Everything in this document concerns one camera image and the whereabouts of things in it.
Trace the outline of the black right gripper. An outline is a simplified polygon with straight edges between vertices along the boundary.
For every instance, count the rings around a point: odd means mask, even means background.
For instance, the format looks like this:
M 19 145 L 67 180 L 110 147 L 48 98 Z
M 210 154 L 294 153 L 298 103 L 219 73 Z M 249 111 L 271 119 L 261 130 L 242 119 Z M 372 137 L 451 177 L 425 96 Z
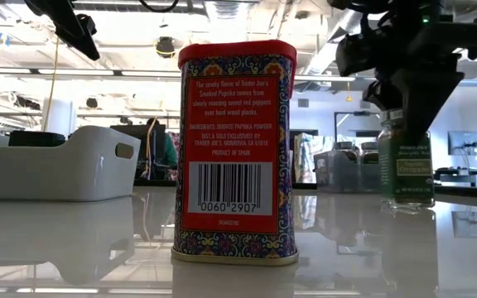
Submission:
M 380 110 L 402 107 L 406 138 L 416 143 L 465 76 L 455 71 L 458 48 L 466 49 L 469 59 L 477 59 L 477 24 L 381 26 L 345 36 L 337 46 L 336 63 L 344 77 L 371 69 L 377 79 L 392 76 L 393 84 L 371 83 L 364 101 Z

